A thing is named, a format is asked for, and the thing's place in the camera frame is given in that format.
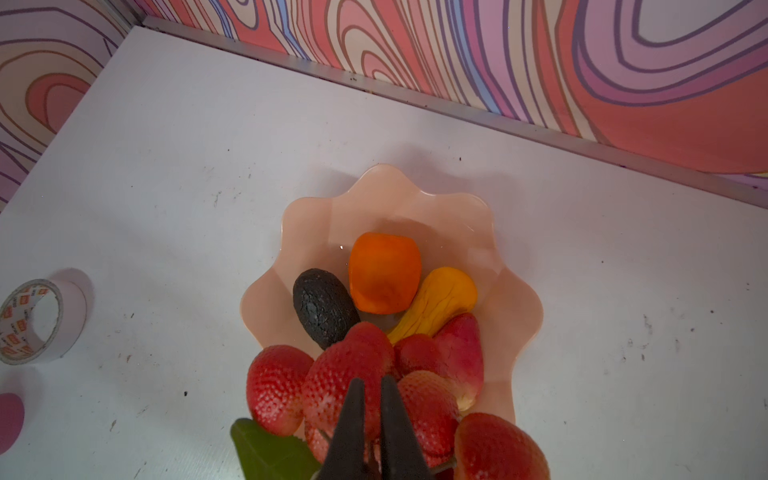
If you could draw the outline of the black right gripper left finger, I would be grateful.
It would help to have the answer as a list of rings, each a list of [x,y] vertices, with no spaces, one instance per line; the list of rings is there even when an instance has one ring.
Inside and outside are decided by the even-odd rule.
[[[329,450],[318,480],[366,479],[364,382],[354,378],[349,385]]]

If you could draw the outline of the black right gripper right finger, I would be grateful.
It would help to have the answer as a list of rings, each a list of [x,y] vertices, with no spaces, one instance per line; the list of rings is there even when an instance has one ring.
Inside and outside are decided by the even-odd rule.
[[[434,476],[392,376],[385,376],[381,382],[380,425],[382,478],[432,480]]]

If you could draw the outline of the fake strawberry bunch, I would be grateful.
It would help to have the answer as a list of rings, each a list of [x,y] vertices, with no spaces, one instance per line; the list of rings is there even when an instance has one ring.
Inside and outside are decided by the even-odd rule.
[[[513,423],[471,407],[484,386],[477,320],[390,343],[363,322],[318,357],[272,345],[230,430],[248,479],[546,479]]]

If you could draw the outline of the red green fake apple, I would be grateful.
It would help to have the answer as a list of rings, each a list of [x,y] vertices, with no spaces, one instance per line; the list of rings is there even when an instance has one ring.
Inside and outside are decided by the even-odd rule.
[[[433,337],[461,412],[471,409],[485,383],[480,329],[472,313],[449,320]]]

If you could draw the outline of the dark fake avocado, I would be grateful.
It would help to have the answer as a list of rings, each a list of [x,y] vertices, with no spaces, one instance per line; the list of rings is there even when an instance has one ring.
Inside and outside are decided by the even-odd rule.
[[[331,272],[311,268],[293,284],[293,307],[306,333],[323,350],[342,341],[361,319],[343,283]]]

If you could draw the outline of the large fake orange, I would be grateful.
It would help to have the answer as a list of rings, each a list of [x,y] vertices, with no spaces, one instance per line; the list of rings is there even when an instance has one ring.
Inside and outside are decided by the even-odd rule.
[[[420,284],[421,254],[408,237],[366,232],[348,262],[349,293],[358,310],[396,314],[412,303]]]

